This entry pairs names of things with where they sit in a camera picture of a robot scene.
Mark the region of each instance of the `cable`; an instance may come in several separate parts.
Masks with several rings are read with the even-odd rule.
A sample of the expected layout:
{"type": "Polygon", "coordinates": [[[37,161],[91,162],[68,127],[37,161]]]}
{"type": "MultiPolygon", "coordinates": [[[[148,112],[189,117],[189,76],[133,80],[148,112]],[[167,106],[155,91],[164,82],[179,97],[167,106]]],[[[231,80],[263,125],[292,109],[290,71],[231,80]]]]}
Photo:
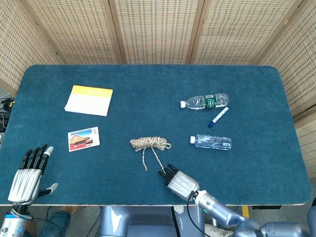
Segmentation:
{"type": "Polygon", "coordinates": [[[176,219],[176,213],[174,213],[174,206],[171,206],[171,214],[172,214],[173,225],[174,225],[174,228],[176,229],[177,237],[181,237],[178,222],[176,219]]]}
{"type": "Polygon", "coordinates": [[[93,223],[93,225],[92,225],[91,229],[89,230],[88,234],[86,235],[86,237],[88,237],[88,236],[89,236],[89,234],[91,233],[91,231],[92,231],[93,227],[95,226],[95,224],[97,224],[97,222],[98,222],[98,220],[99,220],[100,216],[101,216],[101,207],[100,207],[100,213],[99,213],[99,215],[98,215],[97,219],[95,220],[95,222],[93,223]]]}
{"type": "Polygon", "coordinates": [[[2,115],[2,126],[6,128],[6,126],[4,126],[4,115],[3,114],[0,114],[0,115],[2,115]]]}
{"type": "Polygon", "coordinates": [[[95,233],[95,236],[94,236],[94,237],[98,237],[99,232],[100,232],[100,225],[99,225],[99,227],[98,227],[98,229],[97,229],[97,232],[95,233]]]}
{"type": "Polygon", "coordinates": [[[190,212],[189,212],[189,202],[190,202],[190,199],[192,198],[193,194],[194,194],[194,191],[191,191],[190,196],[189,196],[189,198],[188,198],[188,202],[187,202],[187,212],[188,212],[189,219],[191,220],[191,222],[192,222],[192,224],[195,226],[195,228],[198,229],[198,231],[200,231],[203,235],[206,235],[207,237],[211,237],[211,236],[209,236],[207,233],[205,233],[203,230],[201,230],[201,229],[194,223],[194,221],[193,221],[192,218],[191,218],[191,215],[190,215],[190,212]]]}
{"type": "Polygon", "coordinates": [[[2,109],[8,111],[9,113],[12,111],[12,108],[14,106],[14,99],[7,98],[3,101],[1,101],[1,104],[3,104],[2,109]]]}
{"type": "Polygon", "coordinates": [[[46,219],[48,219],[48,211],[50,210],[52,206],[50,206],[48,209],[47,209],[47,212],[46,212],[46,219]]]}
{"type": "Polygon", "coordinates": [[[16,210],[14,210],[14,208],[10,211],[10,214],[15,216],[16,218],[20,218],[23,220],[28,220],[28,221],[32,220],[32,217],[30,215],[22,215],[22,214],[18,213],[16,210]]]}
{"type": "Polygon", "coordinates": [[[314,199],[313,203],[312,203],[312,207],[316,206],[316,198],[314,199]]]}
{"type": "Polygon", "coordinates": [[[45,221],[45,222],[52,223],[58,229],[60,237],[63,237],[63,234],[61,233],[60,228],[54,222],[52,222],[50,220],[44,220],[44,219],[41,219],[41,218],[33,218],[32,220],[34,220],[34,221],[45,221]]]}
{"type": "Polygon", "coordinates": [[[4,98],[4,97],[7,97],[8,95],[10,95],[10,98],[12,97],[11,94],[6,94],[6,95],[4,95],[3,97],[0,97],[0,99],[2,99],[2,98],[4,98]]]}

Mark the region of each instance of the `notepad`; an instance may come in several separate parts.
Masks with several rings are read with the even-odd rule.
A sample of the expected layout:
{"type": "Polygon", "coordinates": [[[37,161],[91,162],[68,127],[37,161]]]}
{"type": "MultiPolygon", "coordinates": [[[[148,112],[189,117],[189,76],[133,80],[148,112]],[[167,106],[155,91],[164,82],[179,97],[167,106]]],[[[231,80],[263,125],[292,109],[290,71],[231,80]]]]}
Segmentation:
{"type": "Polygon", "coordinates": [[[106,116],[112,92],[112,89],[74,85],[65,111],[106,116]]]}

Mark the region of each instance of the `bottle label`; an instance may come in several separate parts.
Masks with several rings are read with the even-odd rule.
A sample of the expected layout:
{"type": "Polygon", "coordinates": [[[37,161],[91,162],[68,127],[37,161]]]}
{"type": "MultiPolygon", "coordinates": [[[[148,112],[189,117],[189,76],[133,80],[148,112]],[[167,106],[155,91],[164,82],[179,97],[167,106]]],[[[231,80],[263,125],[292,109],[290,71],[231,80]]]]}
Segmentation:
{"type": "Polygon", "coordinates": [[[217,104],[217,98],[215,95],[205,95],[205,108],[211,109],[214,108],[217,104]]]}

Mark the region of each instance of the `robotic arm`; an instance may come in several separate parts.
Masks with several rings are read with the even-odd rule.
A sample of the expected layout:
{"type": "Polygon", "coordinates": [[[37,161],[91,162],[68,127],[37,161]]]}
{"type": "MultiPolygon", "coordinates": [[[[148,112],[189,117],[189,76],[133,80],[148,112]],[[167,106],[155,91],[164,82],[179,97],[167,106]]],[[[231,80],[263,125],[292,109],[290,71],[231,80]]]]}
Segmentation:
{"type": "Polygon", "coordinates": [[[15,173],[8,197],[13,209],[5,215],[0,232],[2,237],[23,236],[27,222],[33,220],[28,212],[28,206],[32,205],[37,198],[51,194],[58,186],[54,183],[47,189],[39,190],[48,158],[53,152],[53,147],[47,150],[46,147],[45,144],[34,151],[27,151],[20,168],[15,173]]]}
{"type": "Polygon", "coordinates": [[[227,228],[235,228],[233,237],[316,237],[316,206],[308,213],[310,230],[299,223],[268,222],[262,227],[254,220],[235,213],[207,191],[199,190],[199,184],[177,168],[168,165],[166,173],[159,174],[167,180],[167,187],[183,200],[194,200],[205,213],[227,228]]]}

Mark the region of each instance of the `empty plastic bottle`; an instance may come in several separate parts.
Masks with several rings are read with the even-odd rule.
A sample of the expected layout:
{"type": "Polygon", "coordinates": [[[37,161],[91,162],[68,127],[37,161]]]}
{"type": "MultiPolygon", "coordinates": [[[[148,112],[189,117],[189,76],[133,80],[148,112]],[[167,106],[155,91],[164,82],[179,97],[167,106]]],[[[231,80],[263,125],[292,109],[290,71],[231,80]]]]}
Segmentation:
{"type": "Polygon", "coordinates": [[[189,109],[193,110],[202,110],[227,106],[228,102],[229,98],[225,93],[215,95],[199,95],[192,97],[187,101],[180,101],[180,107],[188,107],[189,109]]]}
{"type": "Polygon", "coordinates": [[[190,137],[190,143],[196,147],[230,150],[232,148],[232,140],[228,137],[215,137],[209,135],[200,135],[190,137]]]}

